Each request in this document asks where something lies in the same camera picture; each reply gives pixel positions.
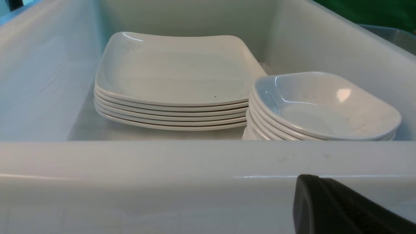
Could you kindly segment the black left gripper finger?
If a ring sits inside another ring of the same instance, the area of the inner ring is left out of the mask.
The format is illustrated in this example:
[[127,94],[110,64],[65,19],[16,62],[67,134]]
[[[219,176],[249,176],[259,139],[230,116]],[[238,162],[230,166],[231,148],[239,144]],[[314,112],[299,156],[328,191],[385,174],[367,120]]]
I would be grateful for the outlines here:
[[293,202],[296,234],[414,234],[416,225],[346,185],[299,175]]

